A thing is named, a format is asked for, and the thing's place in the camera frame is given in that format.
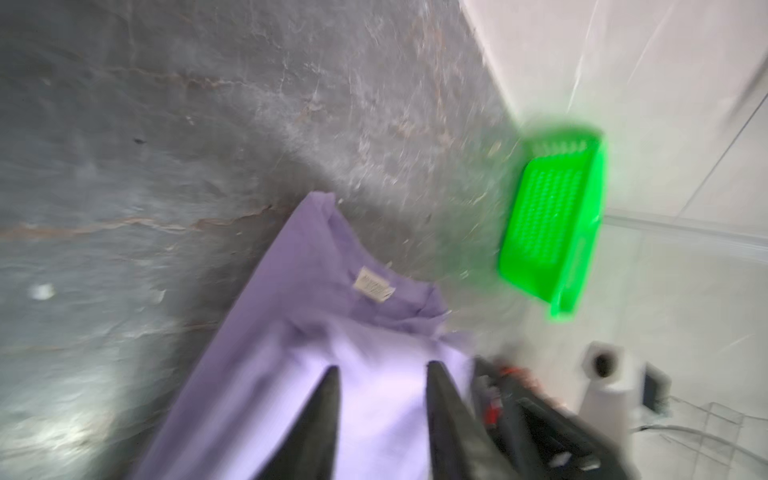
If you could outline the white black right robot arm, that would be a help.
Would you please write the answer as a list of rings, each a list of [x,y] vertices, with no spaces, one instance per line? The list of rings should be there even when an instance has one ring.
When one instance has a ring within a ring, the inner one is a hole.
[[[632,387],[595,377],[576,413],[530,385],[503,358],[474,359],[472,397],[491,441],[519,479],[635,479],[630,459]]]

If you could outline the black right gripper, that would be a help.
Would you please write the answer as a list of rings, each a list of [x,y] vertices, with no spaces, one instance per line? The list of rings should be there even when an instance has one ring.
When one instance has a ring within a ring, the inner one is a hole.
[[[573,415],[552,406],[518,371],[474,359],[474,409],[522,479],[628,479],[618,450]]]

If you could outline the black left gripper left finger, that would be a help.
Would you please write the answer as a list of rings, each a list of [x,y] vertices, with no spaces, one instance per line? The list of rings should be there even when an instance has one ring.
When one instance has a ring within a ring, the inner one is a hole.
[[[338,366],[328,367],[280,447],[256,479],[333,477],[341,407]]]

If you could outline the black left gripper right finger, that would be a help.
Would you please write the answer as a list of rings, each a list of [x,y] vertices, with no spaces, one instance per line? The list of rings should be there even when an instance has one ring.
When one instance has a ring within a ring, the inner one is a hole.
[[[427,365],[427,420],[434,480],[514,479],[501,455],[457,392],[443,363]]]

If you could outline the purple t shirt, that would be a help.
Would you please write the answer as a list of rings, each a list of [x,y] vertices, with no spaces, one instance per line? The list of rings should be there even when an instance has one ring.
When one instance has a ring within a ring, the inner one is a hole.
[[[439,288],[359,242],[331,193],[294,210],[194,368],[136,479],[252,479],[327,368],[340,371],[337,479],[430,472],[427,366],[469,390],[468,340]]]

